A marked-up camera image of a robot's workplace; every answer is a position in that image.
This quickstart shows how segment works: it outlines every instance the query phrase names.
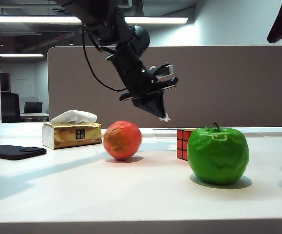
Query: robotic arm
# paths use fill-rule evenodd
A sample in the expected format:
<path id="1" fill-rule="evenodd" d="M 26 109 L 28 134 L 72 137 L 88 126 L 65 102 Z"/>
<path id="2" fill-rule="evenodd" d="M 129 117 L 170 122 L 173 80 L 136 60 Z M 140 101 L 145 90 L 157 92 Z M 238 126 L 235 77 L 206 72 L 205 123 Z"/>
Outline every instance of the robotic arm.
<path id="1" fill-rule="evenodd" d="M 116 68 L 128 93 L 119 100 L 131 99 L 134 106 L 165 121 L 163 93 L 176 86 L 177 77 L 166 81 L 159 78 L 172 74 L 172 65 L 164 64 L 148 70 L 140 56 L 150 43 L 148 33 L 140 26 L 128 26 L 117 6 L 118 0 L 56 0 L 85 25 L 89 37 L 99 51 L 108 51 L 107 60 Z M 115 50 L 104 46 L 116 44 Z"/>

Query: apple stem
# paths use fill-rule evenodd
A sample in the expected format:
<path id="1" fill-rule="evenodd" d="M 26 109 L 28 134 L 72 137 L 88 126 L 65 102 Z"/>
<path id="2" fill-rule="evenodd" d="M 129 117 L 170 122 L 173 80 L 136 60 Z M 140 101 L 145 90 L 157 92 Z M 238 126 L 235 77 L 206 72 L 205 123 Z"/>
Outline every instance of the apple stem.
<path id="1" fill-rule="evenodd" d="M 218 123 L 217 123 L 217 122 L 214 122 L 213 124 L 214 124 L 215 126 L 217 126 L 218 132 L 220 132 L 220 128 L 219 128 Z"/>

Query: ceiling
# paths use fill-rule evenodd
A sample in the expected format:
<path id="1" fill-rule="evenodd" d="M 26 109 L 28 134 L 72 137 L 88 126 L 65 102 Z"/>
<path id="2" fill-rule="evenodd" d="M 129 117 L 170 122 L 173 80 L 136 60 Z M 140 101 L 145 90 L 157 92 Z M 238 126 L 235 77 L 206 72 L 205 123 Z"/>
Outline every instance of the ceiling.
<path id="1" fill-rule="evenodd" d="M 126 16 L 182 16 L 193 18 L 198 0 L 132 0 L 132 7 L 122 8 Z M 0 0 L 0 15 L 69 15 L 55 1 Z M 143 25 L 149 32 L 170 25 Z M 72 39 L 82 45 L 81 26 L 71 24 L 0 23 L 0 53 L 33 53 L 46 55 L 53 46 L 67 46 Z"/>

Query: office chair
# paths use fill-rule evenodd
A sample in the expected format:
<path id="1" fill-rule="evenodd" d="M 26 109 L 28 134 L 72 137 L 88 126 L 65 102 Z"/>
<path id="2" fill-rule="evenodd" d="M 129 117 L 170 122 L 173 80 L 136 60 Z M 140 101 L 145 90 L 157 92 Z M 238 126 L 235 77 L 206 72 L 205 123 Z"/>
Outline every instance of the office chair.
<path id="1" fill-rule="evenodd" d="M 24 122 L 19 113 L 19 95 L 1 93 L 1 117 L 3 123 Z"/>

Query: artificial apple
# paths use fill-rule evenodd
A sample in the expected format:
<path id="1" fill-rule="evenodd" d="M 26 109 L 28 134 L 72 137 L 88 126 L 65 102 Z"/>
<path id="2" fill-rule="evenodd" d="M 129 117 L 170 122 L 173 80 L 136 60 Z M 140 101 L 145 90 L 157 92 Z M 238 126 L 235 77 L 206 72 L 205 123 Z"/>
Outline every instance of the artificial apple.
<path id="1" fill-rule="evenodd" d="M 136 153 L 141 140 L 141 132 L 134 123 L 117 121 L 104 134 L 104 148 L 112 157 L 124 160 Z"/>
<path id="2" fill-rule="evenodd" d="M 245 136 L 236 129 L 200 128 L 188 140 L 188 162 L 204 182 L 231 184 L 245 172 L 249 148 Z"/>

